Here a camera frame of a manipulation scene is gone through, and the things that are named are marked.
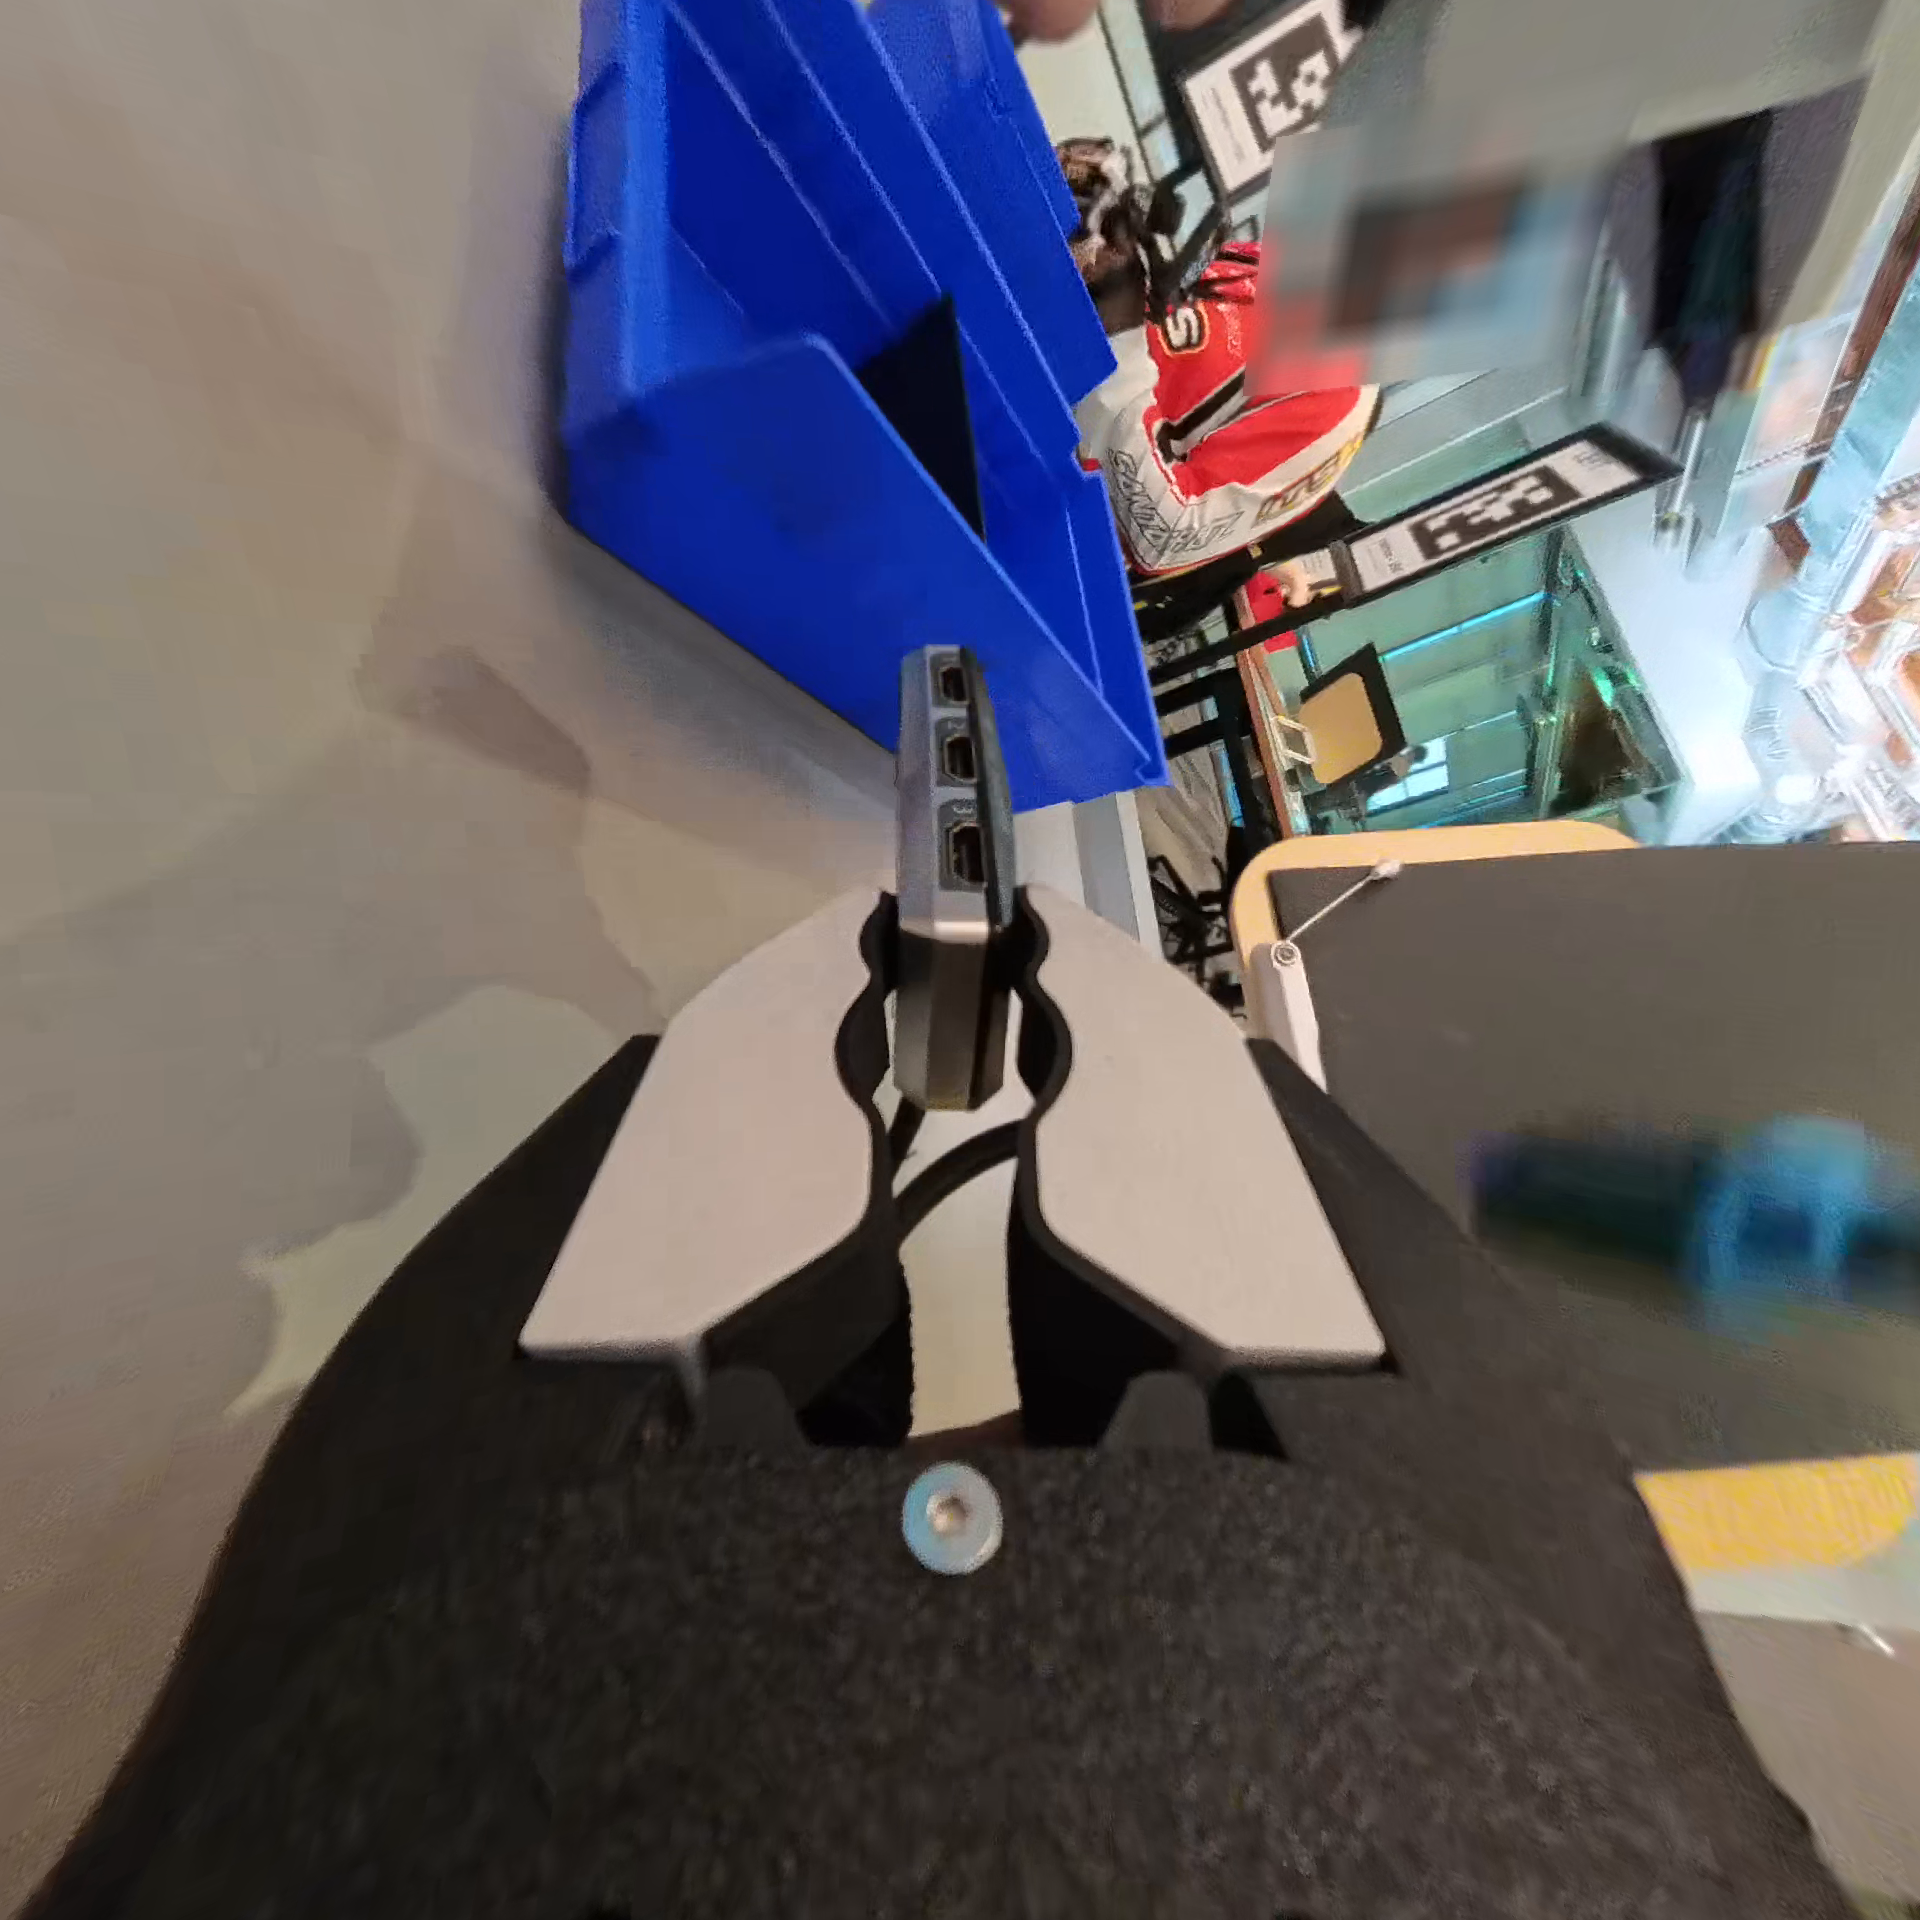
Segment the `black bin divider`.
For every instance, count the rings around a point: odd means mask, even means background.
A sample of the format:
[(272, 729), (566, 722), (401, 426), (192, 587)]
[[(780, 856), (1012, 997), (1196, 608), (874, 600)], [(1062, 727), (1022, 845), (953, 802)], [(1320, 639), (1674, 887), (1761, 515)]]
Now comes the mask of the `black bin divider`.
[(946, 505), (985, 542), (964, 337), (953, 297), (939, 295), (928, 303), (855, 377)]

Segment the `black white marker sign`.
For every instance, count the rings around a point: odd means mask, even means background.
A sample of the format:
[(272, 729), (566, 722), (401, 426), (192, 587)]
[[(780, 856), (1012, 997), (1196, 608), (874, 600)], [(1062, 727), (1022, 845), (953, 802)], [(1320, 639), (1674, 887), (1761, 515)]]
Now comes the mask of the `black white marker sign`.
[(1328, 545), (1334, 592), (1311, 613), (1371, 605), (1468, 559), (1683, 474), (1671, 451), (1593, 423)]
[(1223, 200), (1263, 187), (1276, 146), (1321, 120), (1361, 41), (1343, 2), (1288, 2), (1180, 70), (1178, 95)]

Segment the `yellow plastic bin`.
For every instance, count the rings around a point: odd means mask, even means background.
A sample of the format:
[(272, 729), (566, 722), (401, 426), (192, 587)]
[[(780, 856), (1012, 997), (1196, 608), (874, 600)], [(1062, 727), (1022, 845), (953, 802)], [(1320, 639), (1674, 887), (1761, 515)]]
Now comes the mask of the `yellow plastic bin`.
[(1916, 1453), (1647, 1472), (1636, 1485), (1688, 1577), (1859, 1568), (1919, 1514)]

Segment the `black board with wooden rim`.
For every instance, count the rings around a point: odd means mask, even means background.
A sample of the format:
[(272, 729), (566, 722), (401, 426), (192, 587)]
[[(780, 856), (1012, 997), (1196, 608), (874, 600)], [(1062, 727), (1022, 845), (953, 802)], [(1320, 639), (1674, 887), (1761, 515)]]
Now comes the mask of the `black board with wooden rim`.
[[(1916, 1161), (1919, 851), (1627, 848), (1409, 862), (1306, 933), (1335, 1101), (1458, 1223), (1510, 1134), (1862, 1125)], [(1720, 1306), (1500, 1238), (1527, 1333), (1648, 1470), (1916, 1450), (1916, 1281)]]

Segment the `black braided green-tipped cable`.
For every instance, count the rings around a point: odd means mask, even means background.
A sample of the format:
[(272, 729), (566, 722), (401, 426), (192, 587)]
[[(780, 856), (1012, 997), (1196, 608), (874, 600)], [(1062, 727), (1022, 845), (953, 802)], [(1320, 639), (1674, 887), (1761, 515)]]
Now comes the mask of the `black braided green-tipped cable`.
[(1479, 1237), (1651, 1267), (1715, 1328), (1815, 1305), (1916, 1318), (1916, 1155), (1856, 1119), (1514, 1131), (1479, 1144), (1471, 1192)]

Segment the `glass display cabinet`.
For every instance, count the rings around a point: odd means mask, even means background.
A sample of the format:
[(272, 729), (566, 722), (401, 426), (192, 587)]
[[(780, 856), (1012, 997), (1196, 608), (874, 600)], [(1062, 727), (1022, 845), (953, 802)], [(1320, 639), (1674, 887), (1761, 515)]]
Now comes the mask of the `glass display cabinet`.
[(1660, 845), (1681, 768), (1574, 529), (1550, 529), (1303, 629), (1289, 697), (1375, 646), (1400, 775), (1302, 776), (1314, 834), (1578, 821)]

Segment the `blue plastic bin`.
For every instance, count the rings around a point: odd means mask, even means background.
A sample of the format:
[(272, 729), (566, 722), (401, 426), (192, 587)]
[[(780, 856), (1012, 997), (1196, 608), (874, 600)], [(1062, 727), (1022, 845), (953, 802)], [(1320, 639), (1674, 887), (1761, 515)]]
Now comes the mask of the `blue plastic bin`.
[[(1115, 367), (994, 5), (582, 7), (568, 521), (891, 750), (900, 659), (988, 671), (1020, 808), (1169, 779), (1079, 399)], [(857, 367), (937, 297), (988, 537)]]

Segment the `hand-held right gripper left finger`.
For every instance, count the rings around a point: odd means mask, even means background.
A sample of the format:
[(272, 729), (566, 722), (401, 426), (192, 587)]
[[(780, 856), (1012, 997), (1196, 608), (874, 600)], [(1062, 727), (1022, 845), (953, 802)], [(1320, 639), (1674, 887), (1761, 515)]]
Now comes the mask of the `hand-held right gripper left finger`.
[(766, 1374), (822, 1445), (908, 1435), (908, 1287), (875, 1095), (896, 899), (834, 895), (658, 1038), (519, 1330), (528, 1360), (643, 1361), (691, 1402)]

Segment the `grey metal port hub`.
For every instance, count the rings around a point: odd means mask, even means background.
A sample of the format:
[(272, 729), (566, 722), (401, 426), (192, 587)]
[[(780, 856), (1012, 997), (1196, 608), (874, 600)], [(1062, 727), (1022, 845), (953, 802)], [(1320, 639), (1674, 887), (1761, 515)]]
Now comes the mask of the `grey metal port hub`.
[(928, 1112), (972, 1112), (1001, 1089), (1016, 918), (1016, 811), (985, 670), (932, 645), (900, 665), (896, 743), (895, 1071)]

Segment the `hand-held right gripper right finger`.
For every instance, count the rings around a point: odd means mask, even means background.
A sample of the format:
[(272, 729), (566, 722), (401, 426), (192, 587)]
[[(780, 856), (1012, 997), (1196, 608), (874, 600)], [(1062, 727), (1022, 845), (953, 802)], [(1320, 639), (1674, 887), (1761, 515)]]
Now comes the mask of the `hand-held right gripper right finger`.
[(1096, 1448), (1124, 1401), (1371, 1376), (1387, 1344), (1265, 1081), (1188, 973), (1047, 885), (1017, 903), (1008, 1321), (1038, 1448)]

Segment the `red white sports jersey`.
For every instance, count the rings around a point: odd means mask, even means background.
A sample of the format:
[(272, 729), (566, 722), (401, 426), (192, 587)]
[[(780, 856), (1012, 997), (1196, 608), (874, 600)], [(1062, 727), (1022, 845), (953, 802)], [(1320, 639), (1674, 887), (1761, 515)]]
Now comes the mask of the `red white sports jersey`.
[(1242, 553), (1280, 562), (1359, 529), (1339, 483), (1376, 425), (1382, 391), (1280, 391), (1258, 370), (1265, 251), (1214, 237), (1182, 269), (1182, 206), (1139, 183), (1104, 135), (1056, 144), (1072, 193), (1072, 262), (1115, 367), (1076, 402), (1082, 466), (1111, 501), (1137, 587)]

